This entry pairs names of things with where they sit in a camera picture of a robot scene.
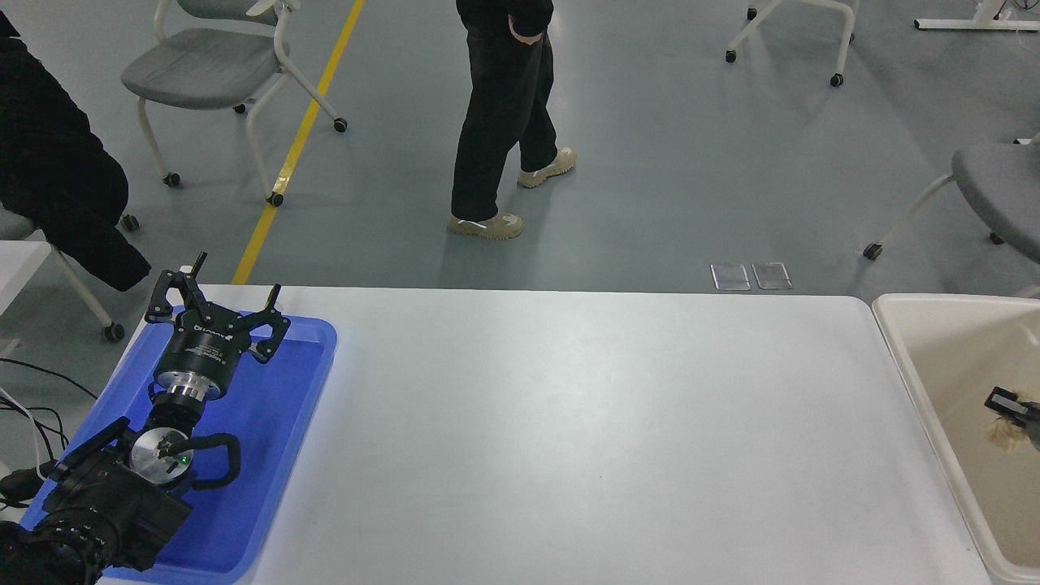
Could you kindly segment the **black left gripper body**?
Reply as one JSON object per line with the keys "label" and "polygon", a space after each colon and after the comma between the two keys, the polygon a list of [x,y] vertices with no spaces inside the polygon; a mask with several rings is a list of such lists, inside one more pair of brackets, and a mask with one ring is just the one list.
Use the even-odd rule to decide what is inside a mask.
{"label": "black left gripper body", "polygon": [[193,312],[177,314],[172,325],[174,333],[154,370],[155,381],[170,388],[176,379],[196,375],[207,379],[211,388],[229,388],[249,347],[249,333],[229,331],[216,317],[205,323]]}

